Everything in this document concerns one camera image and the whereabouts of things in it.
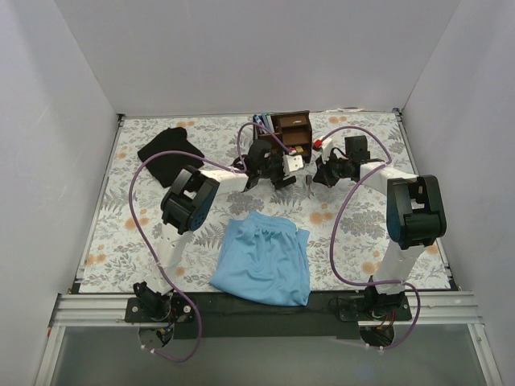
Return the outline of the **aluminium frame rail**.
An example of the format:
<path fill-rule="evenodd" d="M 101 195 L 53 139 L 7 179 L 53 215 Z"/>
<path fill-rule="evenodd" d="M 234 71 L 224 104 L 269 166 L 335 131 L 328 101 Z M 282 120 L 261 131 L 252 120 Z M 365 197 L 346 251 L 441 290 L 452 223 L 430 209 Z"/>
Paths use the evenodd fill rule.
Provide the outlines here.
<path fill-rule="evenodd" d="M 50 385 L 68 327 L 122 326 L 129 294 L 60 294 L 34 385 Z"/>

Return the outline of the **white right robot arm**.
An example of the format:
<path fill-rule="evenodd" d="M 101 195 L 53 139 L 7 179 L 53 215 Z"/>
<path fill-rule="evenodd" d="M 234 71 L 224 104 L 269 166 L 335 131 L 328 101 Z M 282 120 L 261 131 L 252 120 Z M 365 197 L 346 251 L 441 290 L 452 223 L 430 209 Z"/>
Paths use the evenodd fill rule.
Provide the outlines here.
<path fill-rule="evenodd" d="M 393 168 L 389 159 L 372 158 L 366 136 L 347 137 L 345 149 L 335 147 L 330 137 L 315 140 L 320 153 L 314 182 L 334 187 L 341 179 L 365 185 L 386 197 L 385 222 L 389 245 L 375 274 L 358 294 L 340 301 L 342 316 L 365 315 L 382 319 L 407 308 L 406 280 L 416 260 L 447 230 L 438 179 Z"/>

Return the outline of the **floral tablecloth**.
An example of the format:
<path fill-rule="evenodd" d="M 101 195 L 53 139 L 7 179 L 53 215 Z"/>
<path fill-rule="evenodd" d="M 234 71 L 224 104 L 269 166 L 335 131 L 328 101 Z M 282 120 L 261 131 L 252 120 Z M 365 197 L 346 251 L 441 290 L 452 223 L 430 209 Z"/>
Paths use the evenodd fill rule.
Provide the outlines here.
<path fill-rule="evenodd" d="M 205 223 L 168 269 L 154 259 L 162 241 L 165 188 L 139 151 L 167 129 L 182 128 L 192 148 L 230 165 L 253 142 L 248 116 L 133 118 L 117 145 L 84 262 L 83 294 L 129 293 L 156 278 L 188 292 L 222 290 L 252 299 L 343 290 L 375 275 L 389 245 L 386 197 L 368 184 L 313 180 L 313 162 L 281 190 L 260 180 L 248 191 L 218 195 Z"/>

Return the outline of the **light blue shorts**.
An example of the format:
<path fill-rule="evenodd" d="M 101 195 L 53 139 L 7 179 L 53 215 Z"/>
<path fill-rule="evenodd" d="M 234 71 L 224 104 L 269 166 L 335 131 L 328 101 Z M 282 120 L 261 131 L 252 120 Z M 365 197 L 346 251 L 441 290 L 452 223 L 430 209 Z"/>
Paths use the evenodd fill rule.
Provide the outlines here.
<path fill-rule="evenodd" d="M 310 233 L 289 219 L 253 211 L 231 219 L 210 285 L 268 306 L 306 306 L 310 287 Z"/>

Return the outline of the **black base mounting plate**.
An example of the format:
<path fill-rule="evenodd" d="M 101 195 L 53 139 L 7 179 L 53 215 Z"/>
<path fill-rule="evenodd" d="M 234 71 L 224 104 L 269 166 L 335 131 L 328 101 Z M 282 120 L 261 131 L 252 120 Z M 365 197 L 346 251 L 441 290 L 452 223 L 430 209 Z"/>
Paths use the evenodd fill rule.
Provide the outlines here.
<path fill-rule="evenodd" d="M 358 324 L 371 322 L 387 327 L 390 322 L 409 322 L 413 301 L 403 298 L 397 306 L 373 309 L 363 292 L 315 291 L 306 306 L 267 306 L 222 293 L 189 293 L 197 305 L 204 338 L 271 338 L 333 336 L 358 339 Z M 159 312 L 142 300 L 129 298 L 124 322 L 164 330 L 175 339 L 195 339 L 196 316 L 179 295 L 162 300 Z"/>

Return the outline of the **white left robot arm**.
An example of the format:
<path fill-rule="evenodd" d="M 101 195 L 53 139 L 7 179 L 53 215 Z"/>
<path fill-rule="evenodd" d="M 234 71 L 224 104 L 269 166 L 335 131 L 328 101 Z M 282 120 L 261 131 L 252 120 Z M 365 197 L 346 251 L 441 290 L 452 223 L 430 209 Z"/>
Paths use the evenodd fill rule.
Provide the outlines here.
<path fill-rule="evenodd" d="M 264 140 L 256 140 L 245 154 L 239 153 L 231 166 L 221 166 L 180 150 L 166 150 L 150 156 L 143 166 L 166 156 L 181 156 L 214 165 L 213 170 L 201 170 L 187 164 L 170 185 L 160 204 L 162 235 L 157 251 L 157 272 L 149 279 L 134 285 L 138 309 L 153 321 L 161 322 L 176 316 L 172 309 L 174 288 L 167 282 L 169 269 L 179 263 L 183 249 L 208 218 L 215 198 L 235 192 L 248 191 L 259 180 L 268 179 L 274 188 L 282 189 L 296 181 L 295 173 L 304 168 L 303 156 L 295 149 L 284 147 L 272 150 Z"/>

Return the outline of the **brown wooden desk organizer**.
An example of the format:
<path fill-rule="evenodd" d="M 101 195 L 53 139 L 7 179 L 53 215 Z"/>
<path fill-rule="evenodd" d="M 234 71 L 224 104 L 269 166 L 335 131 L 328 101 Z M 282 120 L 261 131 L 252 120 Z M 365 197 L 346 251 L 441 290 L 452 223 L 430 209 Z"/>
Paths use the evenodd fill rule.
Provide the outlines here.
<path fill-rule="evenodd" d="M 290 113 L 268 113 L 274 125 L 273 134 L 289 148 L 301 146 L 306 164 L 311 162 L 313 130 L 308 110 Z"/>

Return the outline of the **black folded cloth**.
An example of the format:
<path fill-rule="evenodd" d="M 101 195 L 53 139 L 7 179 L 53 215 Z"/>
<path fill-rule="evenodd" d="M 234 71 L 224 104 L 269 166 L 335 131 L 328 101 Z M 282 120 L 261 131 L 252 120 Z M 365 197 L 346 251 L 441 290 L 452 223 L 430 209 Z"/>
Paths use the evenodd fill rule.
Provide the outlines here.
<path fill-rule="evenodd" d="M 204 154 L 187 139 L 187 131 L 183 127 L 167 128 L 138 151 L 141 162 L 145 162 L 155 154 L 165 151 L 182 151 L 203 158 Z M 150 161 L 146 168 L 158 180 L 163 188 L 169 187 L 186 166 L 196 169 L 204 165 L 202 160 L 181 154 L 166 154 Z"/>

